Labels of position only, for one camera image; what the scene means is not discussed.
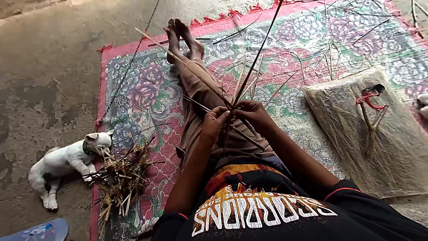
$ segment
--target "floral rug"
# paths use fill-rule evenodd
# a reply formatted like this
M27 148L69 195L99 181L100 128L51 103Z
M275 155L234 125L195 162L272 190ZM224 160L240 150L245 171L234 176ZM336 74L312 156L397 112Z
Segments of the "floral rug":
M385 0L308 1L284 4L264 47L255 100L266 102L276 89L290 78L267 111L302 149L323 164L334 175L347 178L333 147L317 124L300 87L332 81L377 66L389 77L390 84L413 110L419 93L428 90L428 59L425 43L416 36L400 12ZM247 15L231 10L213 21L192 21L192 34L207 38L206 66L226 90L245 72L261 46L276 6L262 10L251 7ZM239 34L213 45L231 33L254 24ZM155 37L157 41L166 36ZM106 50L102 56L100 106L106 106L117 95L103 120L104 127L114 129L114 148L126 149L136 142L155 136L150 159L164 162L146 171L147 187L127 217L113 218L105 234L108 240L135 240L149 231L163 213L172 186L180 173L180 159L174 146L180 142L184 116L182 86L177 69L166 62L165 52L143 40L131 68L119 87L122 76L137 47L137 42ZM182 51L186 45L181 43ZM94 198L98 191L94 189ZM98 210L93 209L91 241L98 238Z

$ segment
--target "hand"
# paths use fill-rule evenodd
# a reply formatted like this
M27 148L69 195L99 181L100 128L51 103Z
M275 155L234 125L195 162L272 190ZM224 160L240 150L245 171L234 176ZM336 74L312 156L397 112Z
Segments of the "hand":
M204 125L199 140L207 140L214 143L218 141L218 135L223 123L229 118L230 111L226 107L217 106L212 111L205 114Z
M246 119L257 133L264 136L267 130L277 128L261 102L242 99L238 102L237 107L241 109L234 109L231 114L237 118Z

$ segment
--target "brown pants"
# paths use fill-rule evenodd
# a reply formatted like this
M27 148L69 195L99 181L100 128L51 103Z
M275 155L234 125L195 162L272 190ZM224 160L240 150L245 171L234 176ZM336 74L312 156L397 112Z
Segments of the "brown pants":
M192 68L193 71L197 72L199 76L204 78L205 83L208 83L216 89L218 93L222 94L229 102L232 100L232 98L229 97L215 81L213 81L211 74L205 68L202 60L189 60L187 58L182 58L182 61L188 67ZM178 63L177 61L176 65L180 70L180 79L184 90L190 98L209 109L214 109L217 106L225 106L220 97L218 97L204 83L204 81L196 77L196 75L194 75L187 67L183 66L182 63ZM199 135L202 131L205 113L201 111L200 107L195 103L189 102L186 99L183 99L183 107L186 123L183 135L181 136L180 146L186 150L186 154L183 159L183 167L185 167L187 160L192 155L193 150L199 141ZM240 120L234 120L233 126L258 142L261 146L265 147L265 151L263 152L235 131L230 130L227 143L225 143L224 146L219 146L219 144L216 143L211 150L211 156L219 159L217 166L236 159L237 157L265 158L276 156L269 143L265 139L261 138L260 135L258 135L258 137L254 136Z

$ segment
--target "blue plastic object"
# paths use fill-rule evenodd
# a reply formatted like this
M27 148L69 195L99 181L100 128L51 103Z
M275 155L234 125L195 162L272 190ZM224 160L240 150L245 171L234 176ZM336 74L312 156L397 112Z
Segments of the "blue plastic object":
M64 241L67 233L68 225L65 219L56 218L0 238L0 241Z

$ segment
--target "puppy ear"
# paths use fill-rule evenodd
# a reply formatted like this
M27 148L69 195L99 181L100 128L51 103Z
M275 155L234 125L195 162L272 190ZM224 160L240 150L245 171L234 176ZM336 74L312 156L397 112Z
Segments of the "puppy ear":
M114 129L113 130L109 130L108 132L106 132L109 136L113 136L114 133Z
M98 133L91 133L85 136L85 140L87 142L93 142L94 140L96 140L98 138Z

